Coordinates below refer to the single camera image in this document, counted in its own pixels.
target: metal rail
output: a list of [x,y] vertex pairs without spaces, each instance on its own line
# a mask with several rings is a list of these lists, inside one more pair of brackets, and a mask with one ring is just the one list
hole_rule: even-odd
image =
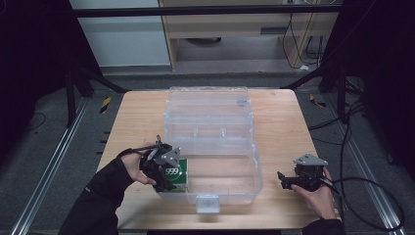
[[39,183],[36,186],[33,194],[31,195],[30,200],[24,208],[23,213],[19,217],[19,220],[16,222],[12,229],[13,235],[24,235],[27,233],[30,224],[33,222],[34,217],[36,216],[37,211],[42,204],[43,199],[49,189],[52,180],[58,171],[59,165],[61,164],[62,159],[64,158],[65,152],[68,149],[69,143],[77,130],[79,123],[84,115],[85,108],[88,104],[87,98],[82,98],[77,109],[76,118],[69,128],[64,133],[61,141],[58,144],[58,147],[55,150],[54,155],[52,156],[51,161],[48,163],[42,177],[40,178]]
[[[337,112],[336,112],[336,105],[335,105],[335,101],[333,100],[333,98],[330,97],[330,95],[324,95],[325,99],[327,101],[328,107],[330,108],[331,112],[333,113],[333,115],[336,117],[337,116]],[[346,135],[346,128],[345,126],[342,124],[342,122],[340,120],[338,120],[338,125],[339,125],[339,129],[341,131],[341,133],[343,135]],[[357,143],[354,141],[353,136],[350,137],[350,139],[347,142],[348,145],[348,149],[350,151],[350,155],[353,159],[354,164],[357,167],[358,172],[360,173],[360,175],[362,175],[363,177],[370,179],[372,181],[375,182],[379,182],[375,176],[375,174],[372,172],[369,164],[366,162],[366,160],[363,157],[363,154],[360,152],[360,149],[357,145]],[[378,188],[375,187],[371,184],[366,184],[366,189],[376,207],[376,209],[378,210],[378,213],[383,221],[383,223],[385,224],[385,226],[387,228],[393,228],[399,225],[400,220],[396,214],[396,212],[394,211],[390,200],[388,199],[388,196],[385,194],[385,192]],[[390,232],[391,235],[404,235],[406,234],[404,228],[402,227],[399,230],[396,230],[394,232]]]
[[203,7],[161,7],[161,8],[119,8],[119,9],[80,9],[54,11],[47,14],[59,17],[111,18],[111,17],[150,17],[188,15],[232,15],[232,14],[272,14],[272,13],[333,13],[355,9],[354,5],[247,5],[247,6],[203,6]]

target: black sleeve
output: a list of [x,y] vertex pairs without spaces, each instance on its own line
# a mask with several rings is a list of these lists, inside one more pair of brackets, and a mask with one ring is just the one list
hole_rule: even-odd
[[338,219],[320,218],[302,229],[303,235],[346,235],[343,223]]
[[86,185],[59,234],[118,234],[115,211],[133,182],[121,158],[111,161]]

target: wire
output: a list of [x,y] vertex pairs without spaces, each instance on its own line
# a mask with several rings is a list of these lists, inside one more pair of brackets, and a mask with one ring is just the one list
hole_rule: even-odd
[[[341,189],[342,189],[342,198],[343,198],[343,201],[345,202],[345,204],[347,205],[347,207],[350,209],[350,211],[357,217],[357,218],[359,218],[362,222],[364,222],[364,223],[366,223],[367,225],[369,225],[369,226],[371,226],[371,227],[373,227],[373,228],[375,228],[375,229],[378,229],[378,230],[381,230],[381,231],[385,231],[385,232],[391,232],[391,231],[395,231],[395,230],[397,230],[397,229],[400,229],[402,226],[403,226],[403,223],[404,223],[404,221],[405,221],[405,213],[404,213],[404,210],[403,210],[403,208],[402,208],[402,206],[399,204],[399,202],[397,201],[397,199],[396,199],[396,197],[394,197],[393,196],[393,194],[390,192],[390,191],[388,191],[385,187],[383,187],[382,185],[380,185],[380,184],[378,184],[378,183],[376,183],[376,182],[374,182],[374,181],[372,181],[372,180],[369,180],[369,179],[365,179],[365,178],[361,178],[361,177],[347,177],[347,178],[343,178],[343,168],[344,168],[344,152],[345,152],[345,145],[346,145],[346,141],[348,141],[347,140],[347,136],[348,135],[350,135],[351,136],[351,128],[350,128],[350,115],[352,114],[352,110],[353,110],[353,105],[354,104],[356,104],[356,102],[355,103],[353,103],[351,106],[350,106],[350,109],[349,109],[349,112],[347,113],[348,114],[348,118],[346,119],[346,133],[345,133],[345,137],[344,137],[344,139],[343,139],[343,142],[342,142],[342,148],[341,148],[341,153],[340,153],[340,179],[339,180],[336,180],[336,181],[333,181],[333,183],[338,183],[338,182],[340,182],[340,184],[341,184]],[[374,184],[374,185],[376,185],[377,187],[379,187],[379,188],[381,188],[395,203],[396,203],[396,205],[397,205],[397,207],[399,208],[399,211],[400,211],[400,214],[401,214],[401,219],[400,219],[400,224],[398,225],[398,226],[396,226],[396,227],[393,227],[393,228],[385,228],[385,227],[381,227],[381,226],[378,226],[378,225],[376,225],[376,224],[374,224],[374,223],[372,223],[372,222],[369,222],[367,219],[365,219],[365,218],[363,218],[361,215],[359,215],[355,210],[354,210],[354,208],[351,206],[351,204],[350,204],[350,202],[348,201],[348,198],[347,198],[347,196],[346,196],[346,191],[345,191],[345,185],[344,185],[344,182],[345,181],[349,181],[349,180],[358,180],[358,181],[365,181],[365,182],[369,182],[369,183],[371,183],[371,184]]]
[[[297,56],[299,57],[299,59],[304,63],[305,66],[316,65],[317,62],[314,62],[314,63],[306,62],[305,60],[302,59],[302,57],[300,55],[300,48],[299,48],[299,45],[298,45],[298,43],[296,41],[296,37],[294,36],[294,30],[293,30],[293,13],[290,13],[290,20],[288,22],[287,30],[286,30],[286,33],[283,36],[283,51],[284,51],[284,54],[285,54],[287,60],[288,60],[288,54],[287,54],[287,51],[285,50],[285,38],[286,38],[286,35],[289,32],[289,30],[291,31],[291,35],[293,36],[293,41],[294,41],[294,44],[296,45]],[[295,67],[295,66],[291,65],[290,60],[288,60],[288,64],[293,69],[299,69],[300,68],[300,67]]]
[[306,3],[306,4],[313,4],[313,3],[310,3],[310,2],[308,2],[307,0],[303,0],[304,1],[304,3]]
[[354,27],[348,32],[348,34],[343,38],[343,40],[337,45],[335,49],[331,51],[331,53],[324,58],[324,61],[329,61],[329,58],[332,57],[336,51],[339,50],[343,46],[343,44],[348,40],[348,38],[351,36],[351,34],[362,24],[363,20],[366,19],[367,15],[369,15],[369,12],[372,10],[373,6],[375,5],[376,0],[372,0],[372,4],[367,9],[367,11],[364,13],[364,15],[359,19],[359,21],[354,25]]
[[0,16],[2,16],[3,14],[5,14],[5,13],[6,13],[6,11],[7,11],[7,4],[6,4],[6,0],[3,0],[3,3],[4,3],[4,9],[0,12]]
[[32,131],[32,130],[34,130],[34,129],[39,128],[39,127],[40,127],[43,123],[45,123],[45,121],[46,121],[46,116],[45,116],[44,114],[42,114],[42,113],[34,113],[33,115],[34,115],[34,116],[35,116],[35,115],[40,115],[40,116],[43,116],[43,120],[42,120],[42,121],[40,121],[40,124],[37,124],[36,126],[34,126],[34,127],[32,127],[32,128],[26,129],[25,131],[27,131],[27,132]]
[[[352,106],[353,106],[353,104],[350,106],[350,109],[346,114],[347,117],[353,116],[353,115],[357,114],[358,112],[360,112],[361,110],[358,110],[358,109],[361,108],[363,105],[360,104],[360,105],[358,105],[354,108],[351,108]],[[341,119],[340,117],[337,117],[337,118],[334,118],[334,119],[323,121],[319,124],[310,126],[308,128],[308,130],[315,130],[315,129],[323,128],[323,127],[328,126],[328,125],[330,125],[330,124],[332,124],[332,123],[334,123],[334,122],[336,122],[337,120],[340,120],[340,119]]]
[[320,141],[320,142],[323,142],[323,143],[326,143],[326,144],[342,145],[342,143],[333,143],[333,142],[329,142],[329,141],[325,141],[325,140],[321,140],[321,139],[317,139],[317,138],[311,138],[311,139],[316,140],[316,141]]

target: hand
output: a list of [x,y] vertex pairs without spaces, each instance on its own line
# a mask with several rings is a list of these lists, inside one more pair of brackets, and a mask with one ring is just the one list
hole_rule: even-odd
[[[326,167],[323,168],[323,172],[329,180],[332,180],[330,172]],[[294,184],[292,185],[292,189],[305,198],[308,205],[311,206],[318,216],[325,219],[336,218],[332,190],[326,185],[322,185],[315,192],[309,192]]]
[[[147,146],[151,146],[154,145],[154,143],[145,143],[142,146],[140,146],[140,148],[142,147],[147,147]],[[144,155],[147,151],[142,151],[140,152],[142,155]],[[132,180],[134,181],[138,181],[142,184],[152,184],[152,185],[156,185],[156,180],[147,177],[146,175],[143,174],[143,172],[141,172],[140,170],[140,160],[141,160],[141,156],[139,154],[129,154],[129,155],[125,155],[121,157],[122,162],[125,165],[125,168],[127,169],[128,174],[130,175],[130,177],[132,178]]]

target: clear plastic storage box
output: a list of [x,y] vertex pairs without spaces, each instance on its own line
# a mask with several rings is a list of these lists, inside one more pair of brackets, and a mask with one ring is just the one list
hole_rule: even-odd
[[164,142],[188,160],[188,188],[160,193],[197,212],[250,204],[262,189],[254,116],[246,87],[172,87],[164,114]]

